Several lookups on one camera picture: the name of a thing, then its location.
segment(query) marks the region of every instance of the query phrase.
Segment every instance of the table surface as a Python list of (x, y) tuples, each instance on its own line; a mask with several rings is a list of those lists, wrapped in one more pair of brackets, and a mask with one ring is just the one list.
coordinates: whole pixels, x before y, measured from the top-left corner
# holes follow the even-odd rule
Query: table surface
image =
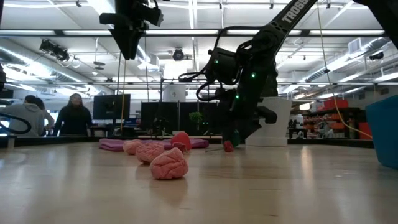
[(397, 223), (398, 171), (335, 146), (194, 149), (183, 179), (154, 180), (98, 143), (0, 151), (0, 223)]

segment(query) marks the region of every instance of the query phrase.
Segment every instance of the blue bin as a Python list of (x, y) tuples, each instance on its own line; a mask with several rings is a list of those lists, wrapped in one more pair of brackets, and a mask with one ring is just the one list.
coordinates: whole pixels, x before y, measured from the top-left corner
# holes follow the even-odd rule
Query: blue bin
[(379, 162), (398, 169), (398, 95), (368, 105), (366, 119)]

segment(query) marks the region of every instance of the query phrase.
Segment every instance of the gray hoodie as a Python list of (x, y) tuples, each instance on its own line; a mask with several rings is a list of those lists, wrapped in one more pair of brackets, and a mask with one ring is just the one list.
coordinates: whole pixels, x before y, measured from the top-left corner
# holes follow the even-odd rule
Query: gray hoodie
[[(43, 133), (44, 114), (40, 108), (33, 103), (24, 103), (1, 108), (0, 112), (27, 120), (32, 125), (32, 130), (26, 134), (18, 135), (24, 137), (38, 137)], [(11, 119), (9, 128), (17, 131), (26, 130), (26, 124)]]

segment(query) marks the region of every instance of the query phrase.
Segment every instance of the black monitor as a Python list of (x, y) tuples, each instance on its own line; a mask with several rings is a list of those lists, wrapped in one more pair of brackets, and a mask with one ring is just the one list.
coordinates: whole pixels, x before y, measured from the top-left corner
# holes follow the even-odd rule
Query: black monitor
[(123, 119), (130, 118), (130, 94), (94, 96), (93, 119), (121, 119), (122, 107)]

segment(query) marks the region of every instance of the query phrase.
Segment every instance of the woman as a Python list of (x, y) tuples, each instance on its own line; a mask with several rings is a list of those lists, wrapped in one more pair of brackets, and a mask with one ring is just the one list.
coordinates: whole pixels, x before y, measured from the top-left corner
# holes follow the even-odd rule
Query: woman
[(56, 136), (60, 130), (60, 136), (87, 136), (87, 128), (92, 125), (90, 112), (83, 106), (81, 96), (75, 93), (69, 97), (69, 103), (61, 109), (53, 135)]
[(52, 118), (52, 116), (49, 114), (49, 112), (47, 112), (47, 110), (45, 109), (42, 99), (36, 98), (35, 104), (40, 108), (40, 110), (43, 111), (44, 119), (46, 119), (48, 122), (48, 124), (44, 127), (44, 129), (48, 131), (49, 129), (54, 127), (55, 120), (54, 120), (54, 118)]

